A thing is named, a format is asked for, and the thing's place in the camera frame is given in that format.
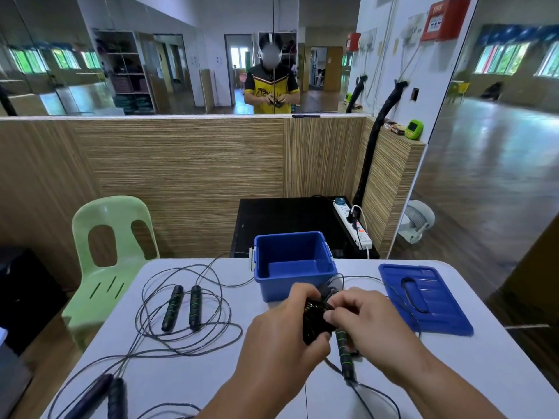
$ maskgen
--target person's left hand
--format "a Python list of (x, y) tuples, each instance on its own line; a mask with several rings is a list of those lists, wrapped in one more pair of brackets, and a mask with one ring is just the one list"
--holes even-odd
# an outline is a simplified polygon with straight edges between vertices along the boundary
[(262, 406), (268, 417), (281, 412), (330, 354), (327, 332), (309, 346), (303, 341), (307, 297), (320, 298), (320, 293), (311, 284), (293, 284), (286, 300), (254, 318), (230, 380), (243, 387), (245, 396), (269, 403)]

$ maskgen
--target yellow shirt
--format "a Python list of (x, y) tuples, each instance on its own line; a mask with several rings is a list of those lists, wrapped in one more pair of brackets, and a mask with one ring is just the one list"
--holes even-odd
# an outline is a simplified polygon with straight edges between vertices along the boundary
[[(257, 97), (274, 94), (274, 98), (278, 99), (280, 95), (299, 92), (299, 87), (295, 76), (287, 66), (278, 66), (270, 73), (260, 64), (248, 69), (244, 92), (254, 94)], [(291, 106), (283, 104), (282, 107), (275, 107), (262, 103), (254, 106), (254, 113), (291, 113)]]

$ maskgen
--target green timer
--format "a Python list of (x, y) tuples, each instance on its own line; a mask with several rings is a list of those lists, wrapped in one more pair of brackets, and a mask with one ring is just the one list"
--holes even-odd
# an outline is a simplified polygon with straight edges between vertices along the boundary
[(423, 132), (423, 122), (413, 119), (404, 131), (404, 135), (410, 140), (418, 140)]

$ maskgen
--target chair seat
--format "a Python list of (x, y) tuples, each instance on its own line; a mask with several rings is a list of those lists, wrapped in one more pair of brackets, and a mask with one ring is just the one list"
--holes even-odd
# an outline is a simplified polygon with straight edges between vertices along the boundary
[(105, 322), (146, 263), (145, 260), (123, 262), (84, 276), (62, 312), (68, 329), (75, 330)]

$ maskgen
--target blue plastic box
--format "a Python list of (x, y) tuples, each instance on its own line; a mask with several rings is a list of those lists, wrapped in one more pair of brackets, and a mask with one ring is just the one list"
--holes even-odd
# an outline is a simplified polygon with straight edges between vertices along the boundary
[(285, 300), (296, 282), (318, 285), (338, 274), (322, 232), (259, 235), (254, 249), (254, 280), (266, 303)]

